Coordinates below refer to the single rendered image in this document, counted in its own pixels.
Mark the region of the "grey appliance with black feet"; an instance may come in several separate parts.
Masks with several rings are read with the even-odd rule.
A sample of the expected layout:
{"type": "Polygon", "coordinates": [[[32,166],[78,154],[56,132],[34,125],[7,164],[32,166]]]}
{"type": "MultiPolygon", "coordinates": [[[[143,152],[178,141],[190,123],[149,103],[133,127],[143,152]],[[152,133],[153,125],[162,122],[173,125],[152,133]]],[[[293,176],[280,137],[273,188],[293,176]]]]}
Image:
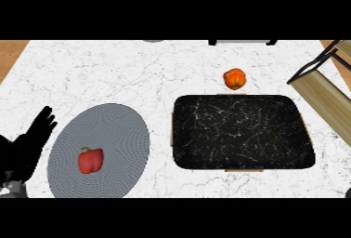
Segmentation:
{"type": "Polygon", "coordinates": [[[218,44],[239,44],[239,43],[265,43],[267,46],[274,46],[279,40],[208,40],[208,44],[215,46],[218,44]]]}

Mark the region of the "wooden tiered shelf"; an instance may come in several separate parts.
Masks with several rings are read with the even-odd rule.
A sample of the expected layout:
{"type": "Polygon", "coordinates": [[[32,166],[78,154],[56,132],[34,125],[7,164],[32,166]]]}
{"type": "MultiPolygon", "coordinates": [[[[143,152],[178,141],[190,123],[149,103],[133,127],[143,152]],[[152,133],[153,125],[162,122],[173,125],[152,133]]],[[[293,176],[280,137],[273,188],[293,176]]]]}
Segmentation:
{"type": "Polygon", "coordinates": [[[333,58],[351,72],[351,64],[338,55],[339,51],[351,59],[351,40],[335,40],[286,83],[292,85],[344,142],[351,146],[351,99],[319,71],[323,63],[333,58]]]}

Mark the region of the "orange bell pepper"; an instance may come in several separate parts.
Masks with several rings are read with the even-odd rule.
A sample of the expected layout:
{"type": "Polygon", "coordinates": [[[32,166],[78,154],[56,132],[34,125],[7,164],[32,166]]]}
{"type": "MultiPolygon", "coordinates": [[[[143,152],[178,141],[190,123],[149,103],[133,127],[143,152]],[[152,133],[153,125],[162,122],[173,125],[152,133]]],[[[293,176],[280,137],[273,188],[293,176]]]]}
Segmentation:
{"type": "Polygon", "coordinates": [[[224,73],[224,84],[232,90],[237,90],[246,83],[245,72],[234,68],[224,73]]]}

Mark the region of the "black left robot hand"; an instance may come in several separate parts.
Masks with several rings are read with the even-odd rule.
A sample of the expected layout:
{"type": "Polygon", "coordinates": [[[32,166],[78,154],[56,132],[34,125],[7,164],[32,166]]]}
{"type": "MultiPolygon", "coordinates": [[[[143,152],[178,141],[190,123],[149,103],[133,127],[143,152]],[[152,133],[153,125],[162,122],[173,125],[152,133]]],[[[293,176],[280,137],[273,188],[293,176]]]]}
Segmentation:
{"type": "Polygon", "coordinates": [[[25,183],[29,180],[56,126],[52,108],[46,106],[32,120],[28,132],[15,141],[0,135],[0,186],[10,181],[25,183]]]}

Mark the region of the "grey oval placemat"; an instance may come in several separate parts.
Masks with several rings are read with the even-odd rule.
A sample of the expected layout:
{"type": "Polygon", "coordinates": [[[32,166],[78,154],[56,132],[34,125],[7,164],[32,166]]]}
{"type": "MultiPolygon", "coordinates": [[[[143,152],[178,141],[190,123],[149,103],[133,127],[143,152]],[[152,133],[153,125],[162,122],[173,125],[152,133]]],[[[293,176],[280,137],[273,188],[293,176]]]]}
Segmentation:
{"type": "Polygon", "coordinates": [[[140,114],[106,103],[83,111],[65,126],[49,155],[49,187],[57,198],[121,198],[144,172],[149,133],[140,114]],[[80,172],[81,149],[105,153],[102,169],[80,172]]]}

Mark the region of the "black marble tray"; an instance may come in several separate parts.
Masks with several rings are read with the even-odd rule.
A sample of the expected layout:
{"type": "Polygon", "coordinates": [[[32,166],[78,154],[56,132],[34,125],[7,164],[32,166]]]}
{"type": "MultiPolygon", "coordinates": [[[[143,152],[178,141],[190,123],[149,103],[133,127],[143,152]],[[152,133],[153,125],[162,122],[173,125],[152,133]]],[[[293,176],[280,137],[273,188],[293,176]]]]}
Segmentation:
{"type": "Polygon", "coordinates": [[[307,169],[316,154],[302,116],[282,95],[186,95],[173,111],[183,169],[307,169]]]}

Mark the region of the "red bell pepper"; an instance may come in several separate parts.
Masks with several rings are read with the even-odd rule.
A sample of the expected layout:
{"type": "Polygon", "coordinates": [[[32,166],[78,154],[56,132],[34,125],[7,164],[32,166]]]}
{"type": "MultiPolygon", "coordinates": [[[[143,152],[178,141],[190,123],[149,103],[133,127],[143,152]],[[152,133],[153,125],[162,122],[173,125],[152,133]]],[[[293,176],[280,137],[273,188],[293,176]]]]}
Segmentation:
{"type": "Polygon", "coordinates": [[[102,169],[105,162],[105,153],[102,149],[91,149],[90,147],[81,148],[78,155],[78,168],[83,174],[90,174],[102,169]]]}

